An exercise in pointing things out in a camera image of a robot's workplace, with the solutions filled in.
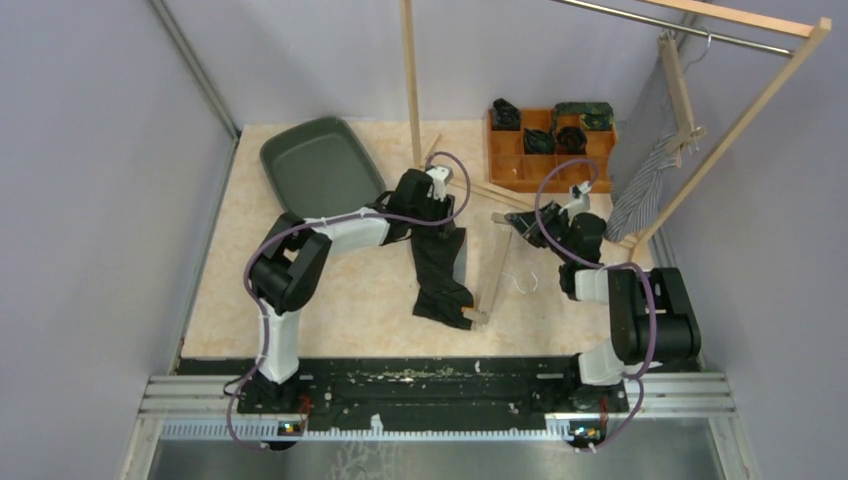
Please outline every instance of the wooden organizer box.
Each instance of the wooden organizer box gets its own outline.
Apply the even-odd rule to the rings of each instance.
[[[607,176],[607,163],[610,152],[618,137],[615,128],[608,131],[589,131],[586,133],[586,154],[569,155],[565,148],[557,145],[554,155],[536,155],[524,153],[524,129],[548,131],[551,128],[552,110],[527,108],[521,110],[521,129],[518,131],[492,130],[492,110],[486,116],[486,141],[489,152],[489,182],[508,188],[514,192],[534,193],[539,184],[557,165],[575,158],[589,158],[601,169],[592,192],[609,193],[610,181]],[[579,127],[580,115],[562,115],[557,119],[557,129],[565,126]],[[545,187],[547,193],[565,193],[572,185],[591,178],[588,165],[574,165],[560,170],[557,176]]]

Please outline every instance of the striped fabric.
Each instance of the striped fabric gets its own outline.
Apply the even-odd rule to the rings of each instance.
[[[676,166],[677,155],[665,151],[675,135],[674,108],[658,63],[610,155],[613,208],[604,232],[607,240],[620,242],[656,219],[664,172]]]

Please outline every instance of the hanger hook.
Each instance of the hanger hook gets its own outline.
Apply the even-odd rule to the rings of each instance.
[[[710,47],[713,45],[713,32],[711,32],[710,29],[707,28],[707,27],[704,27],[704,31],[707,32],[707,48],[704,50],[704,53],[702,53],[701,56],[698,57],[697,60],[690,61],[689,63],[686,64],[686,68],[683,69],[684,75],[686,75],[686,71],[689,70],[689,67],[700,62],[701,60],[704,59],[704,57],[707,56],[707,53],[709,53],[709,51],[710,51]]]

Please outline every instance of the beige table surface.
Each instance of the beige table surface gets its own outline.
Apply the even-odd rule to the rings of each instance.
[[[351,122],[387,188],[412,166],[409,127],[404,122]],[[284,125],[250,125],[242,135],[220,216],[202,274],[182,349],[184,358],[256,355],[256,306],[242,288],[245,262],[282,212],[259,163],[259,150]],[[457,155],[472,176],[483,180],[483,122],[422,123],[426,148],[441,132],[437,150]],[[451,187],[461,203],[464,193]],[[608,217],[608,195],[592,195],[592,211]],[[496,228],[492,212],[507,205],[473,195],[457,225],[468,229],[466,286],[478,296],[481,264],[489,261]],[[601,261],[624,262],[627,251],[604,243]],[[650,254],[636,260],[652,267]],[[591,348],[609,335],[609,314],[601,305],[570,301],[559,289],[559,260],[518,237],[509,247],[490,322],[472,331],[456,330],[411,314],[418,285],[408,242],[331,258],[300,320],[298,354],[303,357],[495,356],[570,354]],[[538,278],[535,291],[533,275]]]

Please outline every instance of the white wall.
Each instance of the white wall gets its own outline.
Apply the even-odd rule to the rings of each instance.
[[[229,139],[145,2],[0,4],[0,478],[115,478]]]
[[[698,315],[704,355],[728,374],[763,477],[845,478],[848,3],[720,3],[805,23],[831,16],[834,32],[665,228]],[[703,44],[693,40],[687,56],[700,54]],[[695,114],[711,135],[701,153],[784,62],[730,46],[713,49],[688,75]],[[670,187],[694,167],[684,163]]]
[[[424,119],[480,118],[499,96],[527,107],[605,100],[626,118],[657,55],[656,27],[549,0],[412,3]],[[407,118],[398,0],[168,4],[241,125]]]

